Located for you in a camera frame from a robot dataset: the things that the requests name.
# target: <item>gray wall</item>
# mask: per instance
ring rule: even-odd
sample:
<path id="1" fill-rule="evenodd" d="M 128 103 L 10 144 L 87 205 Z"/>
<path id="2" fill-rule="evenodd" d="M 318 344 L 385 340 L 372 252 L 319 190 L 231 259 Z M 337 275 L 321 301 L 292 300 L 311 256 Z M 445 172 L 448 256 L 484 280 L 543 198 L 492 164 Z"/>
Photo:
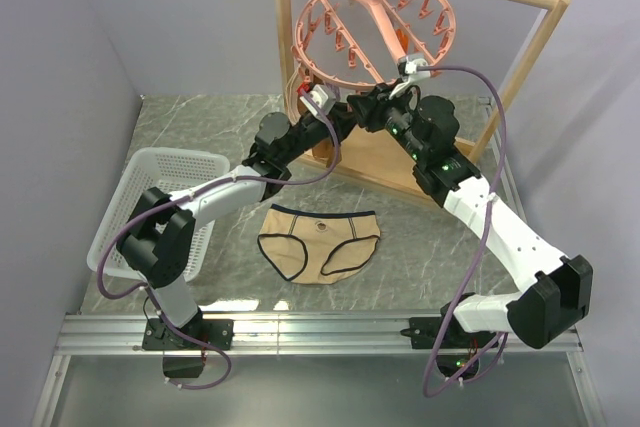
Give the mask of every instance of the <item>gray wall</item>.
<path id="1" fill-rule="evenodd" d="M 90 1 L 141 93 L 281 89 L 274 0 Z M 294 16 L 306 1 L 293 0 Z M 450 2 L 459 31 L 448 61 L 479 68 L 500 83 L 538 11 L 502 0 Z M 372 56 L 386 65 L 384 47 L 379 41 L 375 45 Z M 484 92 L 466 76 L 452 74 L 434 82 L 432 88 L 441 92 Z"/>
<path id="2" fill-rule="evenodd" d="M 28 425 L 136 96 L 87 0 L 0 0 L 0 423 Z"/>
<path id="3" fill-rule="evenodd" d="M 529 221 L 593 264 L 579 324 L 608 423 L 640 425 L 638 0 L 574 0 L 508 116 Z"/>

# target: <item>gray marble floor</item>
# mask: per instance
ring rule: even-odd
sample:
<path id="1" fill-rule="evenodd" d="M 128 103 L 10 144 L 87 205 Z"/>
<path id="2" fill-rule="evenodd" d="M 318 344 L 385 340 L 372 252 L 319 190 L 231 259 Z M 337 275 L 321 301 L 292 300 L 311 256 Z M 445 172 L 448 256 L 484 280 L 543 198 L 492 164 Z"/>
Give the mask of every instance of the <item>gray marble floor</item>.
<path id="1" fill-rule="evenodd" d="M 461 134 L 475 138 L 484 116 L 475 98 L 455 98 Z M 149 146 L 219 153 L 232 167 L 248 153 L 260 119 L 282 109 L 281 96 L 147 97 L 135 128 L 127 160 Z M 495 172 L 490 151 L 480 164 L 487 176 Z M 317 171 L 292 166 L 294 178 Z M 433 309 L 448 302 L 478 245 L 457 219 L 434 207 L 416 205 L 388 194 L 336 180 L 304 187 L 286 187 L 274 203 L 309 212 L 375 210 L 382 231 L 378 251 L 355 276 L 331 286 L 285 282 L 260 254 L 256 236 L 271 202 L 248 206 L 219 219 L 213 229 L 205 263 L 190 283 L 197 302 L 207 310 L 386 310 Z M 110 290 L 130 281 L 109 278 Z M 508 293 L 515 286 L 490 253 L 485 254 L 469 290 Z M 143 294 L 109 301 L 98 293 L 95 278 L 82 307 L 85 313 L 140 313 Z"/>

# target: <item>perforated basket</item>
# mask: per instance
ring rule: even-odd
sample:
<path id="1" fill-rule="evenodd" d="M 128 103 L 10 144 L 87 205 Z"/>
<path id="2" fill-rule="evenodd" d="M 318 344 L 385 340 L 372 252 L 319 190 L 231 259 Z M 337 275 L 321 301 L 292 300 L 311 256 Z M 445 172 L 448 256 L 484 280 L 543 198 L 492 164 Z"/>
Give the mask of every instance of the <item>perforated basket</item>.
<path id="1" fill-rule="evenodd" d="M 136 152 L 124 171 L 120 183 L 102 218 L 87 255 L 89 268 L 95 271 L 105 247 L 127 223 L 140 195 L 150 187 L 163 192 L 182 190 L 207 182 L 229 172 L 229 160 L 216 154 L 163 147 L 145 148 Z M 191 243 L 189 262 L 184 271 L 187 281 L 200 272 L 211 238 L 214 222 L 198 230 Z M 107 260 L 105 273 L 114 277 L 140 279 L 124 258 L 114 249 Z"/>

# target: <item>clothing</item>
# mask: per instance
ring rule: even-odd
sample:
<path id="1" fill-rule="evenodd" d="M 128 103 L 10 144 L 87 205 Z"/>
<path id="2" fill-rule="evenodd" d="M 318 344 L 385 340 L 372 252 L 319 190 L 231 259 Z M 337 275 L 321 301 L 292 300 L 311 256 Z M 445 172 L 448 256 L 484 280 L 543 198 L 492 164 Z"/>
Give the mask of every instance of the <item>clothing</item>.
<path id="1" fill-rule="evenodd" d="M 315 214 L 273 204 L 258 247 L 286 281 L 333 284 L 358 273 L 379 240 L 373 211 Z"/>

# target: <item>black waistband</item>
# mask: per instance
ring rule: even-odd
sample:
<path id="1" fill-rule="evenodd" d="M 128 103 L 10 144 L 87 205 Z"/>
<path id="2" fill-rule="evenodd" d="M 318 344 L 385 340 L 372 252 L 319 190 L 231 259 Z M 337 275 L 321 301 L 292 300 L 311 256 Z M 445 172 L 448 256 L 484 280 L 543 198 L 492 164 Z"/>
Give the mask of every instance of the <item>black waistband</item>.
<path id="1" fill-rule="evenodd" d="M 287 209 L 286 207 L 282 207 L 278 204 L 272 204 L 271 208 L 285 214 L 299 215 L 300 217 L 311 217 L 314 219 L 348 219 L 354 217 L 368 217 L 370 215 L 376 215 L 373 210 L 368 210 L 366 212 L 352 212 L 346 214 L 316 214 L 315 212 L 302 212 L 301 210 Z"/>

